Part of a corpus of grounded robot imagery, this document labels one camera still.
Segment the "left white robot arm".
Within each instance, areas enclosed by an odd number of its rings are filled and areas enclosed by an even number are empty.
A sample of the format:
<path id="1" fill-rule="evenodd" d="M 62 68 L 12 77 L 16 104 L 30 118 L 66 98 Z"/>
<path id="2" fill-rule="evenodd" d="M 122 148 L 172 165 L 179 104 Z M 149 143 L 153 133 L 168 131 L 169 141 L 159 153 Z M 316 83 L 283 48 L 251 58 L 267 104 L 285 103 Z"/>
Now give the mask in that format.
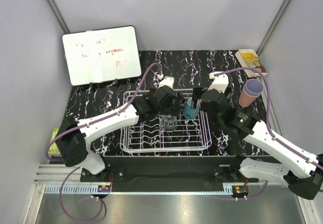
<path id="1" fill-rule="evenodd" d="M 66 120 L 55 139 L 66 167 L 88 170 L 99 182 L 109 176 L 103 158 L 91 150 L 96 139 L 127 126 L 147 122 L 158 115 L 178 117 L 184 98 L 169 86 L 151 89 L 144 95 L 134 94 L 120 108 L 93 118 L 78 121 Z"/>

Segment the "clear faceted glass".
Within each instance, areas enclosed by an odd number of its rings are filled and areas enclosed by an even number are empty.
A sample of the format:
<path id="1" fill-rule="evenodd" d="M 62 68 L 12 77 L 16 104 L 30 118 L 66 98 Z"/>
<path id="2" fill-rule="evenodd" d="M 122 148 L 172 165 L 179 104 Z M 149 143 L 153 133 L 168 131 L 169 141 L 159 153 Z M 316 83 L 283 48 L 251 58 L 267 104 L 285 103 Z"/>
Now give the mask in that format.
<path id="1" fill-rule="evenodd" d="M 163 131 L 173 132 L 177 128 L 177 117 L 172 115 L 162 115 L 160 124 Z"/>

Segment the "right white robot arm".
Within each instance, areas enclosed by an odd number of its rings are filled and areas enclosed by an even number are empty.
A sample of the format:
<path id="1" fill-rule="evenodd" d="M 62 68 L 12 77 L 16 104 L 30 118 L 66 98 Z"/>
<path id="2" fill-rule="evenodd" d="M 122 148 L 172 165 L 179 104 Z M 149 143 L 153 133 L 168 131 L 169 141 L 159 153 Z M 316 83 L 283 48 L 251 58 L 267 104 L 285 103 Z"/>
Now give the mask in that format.
<path id="1" fill-rule="evenodd" d="M 231 107 L 226 96 L 207 88 L 194 88 L 194 105 L 209 116 L 213 128 L 224 131 L 234 139 L 255 145 L 278 163 L 237 156 L 230 165 L 229 176 L 235 182 L 244 178 L 259 179 L 287 186 L 295 195 L 313 200 L 322 186 L 322 155 L 308 153 L 271 130 L 254 113 Z"/>

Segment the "lavender plastic cup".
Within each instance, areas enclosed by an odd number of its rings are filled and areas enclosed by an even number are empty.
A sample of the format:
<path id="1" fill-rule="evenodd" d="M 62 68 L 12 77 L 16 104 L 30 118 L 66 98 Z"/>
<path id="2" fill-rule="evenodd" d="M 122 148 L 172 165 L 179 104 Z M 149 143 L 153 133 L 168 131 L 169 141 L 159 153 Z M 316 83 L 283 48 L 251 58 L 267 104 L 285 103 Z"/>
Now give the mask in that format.
<path id="1" fill-rule="evenodd" d="M 257 79 L 249 79 L 244 85 L 245 92 L 253 97 L 259 96 L 264 89 L 264 85 Z"/>

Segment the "pink plastic cup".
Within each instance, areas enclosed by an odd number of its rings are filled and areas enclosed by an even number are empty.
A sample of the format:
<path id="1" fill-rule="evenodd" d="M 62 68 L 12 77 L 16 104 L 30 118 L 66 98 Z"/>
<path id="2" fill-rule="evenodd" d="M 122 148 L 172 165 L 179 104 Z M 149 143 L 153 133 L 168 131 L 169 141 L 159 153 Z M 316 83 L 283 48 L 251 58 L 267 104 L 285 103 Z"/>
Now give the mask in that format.
<path id="1" fill-rule="evenodd" d="M 253 93 L 246 88 L 243 88 L 240 97 L 238 99 L 238 104 L 241 107 L 248 107 L 250 106 L 258 97 L 260 93 Z"/>

